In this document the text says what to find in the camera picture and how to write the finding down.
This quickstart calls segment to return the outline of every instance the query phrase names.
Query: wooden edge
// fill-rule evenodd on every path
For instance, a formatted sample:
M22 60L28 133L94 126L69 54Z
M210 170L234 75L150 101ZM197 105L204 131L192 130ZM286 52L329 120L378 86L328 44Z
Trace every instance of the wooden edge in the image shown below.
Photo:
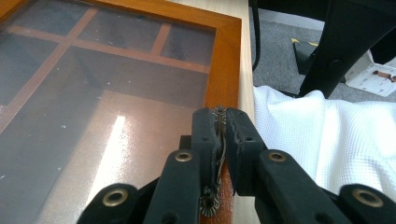
M5 21L29 0L4 0L0 6L0 22Z
M222 15L216 12L188 7L164 0L82 0L106 7L142 13L159 19L182 22L206 29L217 29L239 18Z
M157 38L152 45L151 54L161 55L163 47L165 46L166 39L168 38L169 32L171 31L171 27L171 23L164 23L161 26L160 32L158 33Z
M205 106L238 107L242 22L236 21L216 31Z

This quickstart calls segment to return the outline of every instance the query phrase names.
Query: cabinet door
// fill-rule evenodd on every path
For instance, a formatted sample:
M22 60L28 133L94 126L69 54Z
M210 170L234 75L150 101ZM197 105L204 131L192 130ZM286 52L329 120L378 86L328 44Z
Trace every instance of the cabinet door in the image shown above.
M4 2L2 223L74 223L105 186L158 177L193 111L237 107L239 19L163 0ZM231 223L226 171L221 195L204 223Z

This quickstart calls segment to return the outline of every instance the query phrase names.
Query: black cable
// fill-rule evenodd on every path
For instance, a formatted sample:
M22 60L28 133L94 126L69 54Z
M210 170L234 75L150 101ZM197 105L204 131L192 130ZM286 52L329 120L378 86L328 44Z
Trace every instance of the black cable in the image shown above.
M254 35L256 40L256 58L254 59L253 71L259 65L261 52L262 52L262 44L261 44L261 36L260 36L260 20L259 20L259 7L257 6L257 0L251 1L251 11L253 14L253 26L254 26Z

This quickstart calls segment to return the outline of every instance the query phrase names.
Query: metal screw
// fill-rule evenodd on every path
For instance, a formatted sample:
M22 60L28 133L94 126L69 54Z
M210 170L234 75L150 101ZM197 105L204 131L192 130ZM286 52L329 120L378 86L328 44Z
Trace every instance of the metal screw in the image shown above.
M190 161L192 159L192 154L190 152L179 152L176 154L177 161Z
M279 152L272 152L269 155L271 161L285 161L286 156Z
M114 207L125 202L128 198L126 189L113 189L109 191L103 198L103 204L107 207Z
M366 189L354 189L352 191L353 197L359 202L372 207L382 207L384 202L374 193Z

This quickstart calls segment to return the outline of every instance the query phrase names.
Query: orange wood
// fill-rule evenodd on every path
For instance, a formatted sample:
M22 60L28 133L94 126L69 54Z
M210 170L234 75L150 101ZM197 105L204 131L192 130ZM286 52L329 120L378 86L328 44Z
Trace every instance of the orange wood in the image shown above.
M84 0L216 31L205 106L238 107L242 21L163 0Z
M161 30L157 35L157 38L155 39L154 45L152 46L151 49L151 54L155 55L160 55L161 52L163 51L163 46L165 45L166 39L169 35L169 31L171 30L171 23L164 23L163 26L161 26Z
M101 51L103 53L119 55L126 58L144 60L146 62L151 62L151 63L159 63L167 66L173 66L181 69L194 71L194 72L208 74L210 71L209 66L205 66L197 63L189 63L176 59L166 58L161 55L153 55L152 53L146 53L138 50L121 49L114 46L98 44L87 40L75 39L70 37L70 35L73 34L74 32L70 33L68 36L63 36L63 35L50 34L43 31L31 30L21 26L9 27L7 28L7 31L12 34L30 36L52 42L68 44L82 49Z
M0 0L0 22L6 20L27 2L28 0Z
M90 7L87 12L85 12L84 16L78 21L78 23L73 27L73 29L67 34L67 37L77 38L85 26L90 22L90 20L95 16L98 8Z

